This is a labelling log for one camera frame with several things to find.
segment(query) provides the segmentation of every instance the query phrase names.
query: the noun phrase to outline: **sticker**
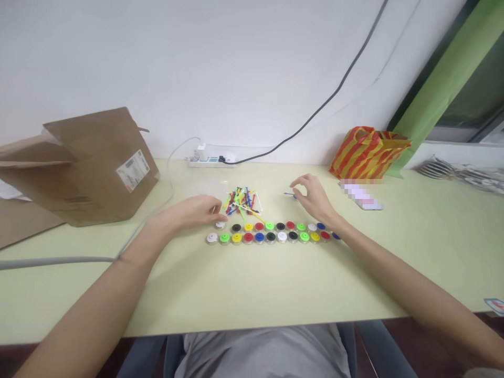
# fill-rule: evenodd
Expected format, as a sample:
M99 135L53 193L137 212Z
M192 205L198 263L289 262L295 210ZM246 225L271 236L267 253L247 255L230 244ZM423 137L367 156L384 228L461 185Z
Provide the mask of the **sticker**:
M135 190L149 171L149 165L145 161L141 150L138 150L135 155L116 169L117 174L130 193Z
M496 314L504 316L504 302L497 298L486 298L485 303L490 307Z

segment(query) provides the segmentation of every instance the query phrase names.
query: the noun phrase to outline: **green button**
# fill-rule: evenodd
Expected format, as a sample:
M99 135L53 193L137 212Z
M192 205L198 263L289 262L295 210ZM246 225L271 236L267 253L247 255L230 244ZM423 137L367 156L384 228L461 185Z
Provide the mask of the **green button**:
M299 237L301 238L302 241L309 241L310 240L310 235L308 235L308 233L300 233L299 234Z

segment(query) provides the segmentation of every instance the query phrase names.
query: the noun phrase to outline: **right hand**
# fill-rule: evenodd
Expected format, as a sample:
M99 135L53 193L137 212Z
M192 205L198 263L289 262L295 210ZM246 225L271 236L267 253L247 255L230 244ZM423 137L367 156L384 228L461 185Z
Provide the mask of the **right hand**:
M298 184L306 188L306 196L303 196L301 192L295 188ZM290 187L294 191L298 201L313 218L331 228L337 227L342 222L343 218L332 207L325 193L326 191L316 176L312 176L308 173L298 177L290 184Z

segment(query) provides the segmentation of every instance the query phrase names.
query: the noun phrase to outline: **table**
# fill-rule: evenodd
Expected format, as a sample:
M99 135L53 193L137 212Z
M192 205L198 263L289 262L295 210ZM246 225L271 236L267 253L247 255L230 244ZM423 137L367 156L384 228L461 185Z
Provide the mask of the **table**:
M166 162L158 161L160 172ZM175 203L189 195L246 185L260 193L266 221L313 222L283 195L307 172L319 176L336 209L472 311L483 298L504 298L504 198L414 171L386 177L373 189L383 211L363 211L344 195L327 167L247 163L233 169L188 168L173 161ZM138 222L168 198L163 173L135 216L84 228L59 226L9 248L0 259L115 256ZM255 223L253 216L247 216ZM239 215L229 221L243 223ZM405 315L360 267L344 242L209 246L212 226L175 238L159 257L125 336ZM0 344L39 342L105 271L108 263L56 265L0 272Z

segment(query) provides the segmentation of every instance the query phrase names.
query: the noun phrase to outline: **finger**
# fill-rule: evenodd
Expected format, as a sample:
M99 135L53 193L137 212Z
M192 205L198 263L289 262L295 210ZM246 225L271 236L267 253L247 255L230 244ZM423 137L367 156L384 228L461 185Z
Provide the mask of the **finger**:
M301 184L307 188L309 181L304 176L301 176L301 177L298 177L297 179L295 179L294 181L292 181L292 183L290 184L290 187L295 187L298 184Z

